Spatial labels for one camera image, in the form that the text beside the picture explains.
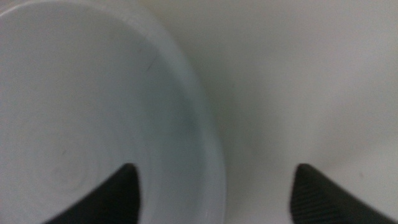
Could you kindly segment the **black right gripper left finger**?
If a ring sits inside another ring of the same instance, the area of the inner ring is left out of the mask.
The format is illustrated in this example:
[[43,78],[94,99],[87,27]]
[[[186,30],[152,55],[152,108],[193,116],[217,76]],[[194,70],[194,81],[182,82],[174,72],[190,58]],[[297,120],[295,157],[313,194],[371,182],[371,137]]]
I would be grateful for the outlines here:
[[136,224],[141,193],[134,164],[124,164],[103,184],[46,224]]

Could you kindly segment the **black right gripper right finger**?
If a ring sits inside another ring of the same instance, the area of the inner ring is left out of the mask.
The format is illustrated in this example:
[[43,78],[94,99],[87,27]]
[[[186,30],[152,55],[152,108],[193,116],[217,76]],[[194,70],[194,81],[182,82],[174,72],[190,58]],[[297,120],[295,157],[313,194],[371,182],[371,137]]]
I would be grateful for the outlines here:
[[295,170],[289,212],[298,224],[397,224],[310,164]]

